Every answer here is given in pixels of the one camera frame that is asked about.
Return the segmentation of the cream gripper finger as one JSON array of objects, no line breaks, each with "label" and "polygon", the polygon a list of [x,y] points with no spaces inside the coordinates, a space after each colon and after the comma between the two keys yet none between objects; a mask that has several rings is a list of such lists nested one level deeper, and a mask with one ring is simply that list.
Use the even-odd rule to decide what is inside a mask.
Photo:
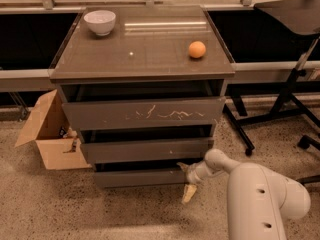
[{"label": "cream gripper finger", "polygon": [[182,163],[182,162],[178,162],[177,165],[180,167],[180,169],[181,169],[185,174],[188,173],[189,166],[188,166],[187,164]]},{"label": "cream gripper finger", "polygon": [[186,184],[184,186],[184,192],[183,192],[183,197],[182,197],[182,204],[187,204],[192,197],[194,196],[194,194],[197,191],[197,186],[194,184]]}]

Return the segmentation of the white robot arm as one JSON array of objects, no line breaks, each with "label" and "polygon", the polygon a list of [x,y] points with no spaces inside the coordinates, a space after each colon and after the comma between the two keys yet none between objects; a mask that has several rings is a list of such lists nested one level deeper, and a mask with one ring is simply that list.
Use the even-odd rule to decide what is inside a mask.
[{"label": "white robot arm", "polygon": [[198,163],[178,166],[186,178],[184,203],[204,179],[221,172],[229,175],[229,240],[287,240],[284,221],[304,217],[311,207],[310,195],[298,181],[256,163],[233,160],[219,149],[208,150]]}]

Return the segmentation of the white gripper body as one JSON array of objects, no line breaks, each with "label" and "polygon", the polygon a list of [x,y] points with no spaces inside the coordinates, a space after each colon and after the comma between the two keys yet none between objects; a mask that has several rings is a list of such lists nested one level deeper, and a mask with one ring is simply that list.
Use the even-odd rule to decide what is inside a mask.
[{"label": "white gripper body", "polygon": [[194,163],[187,168],[186,178],[191,184],[198,184],[205,178],[213,175],[213,170],[205,161]]}]

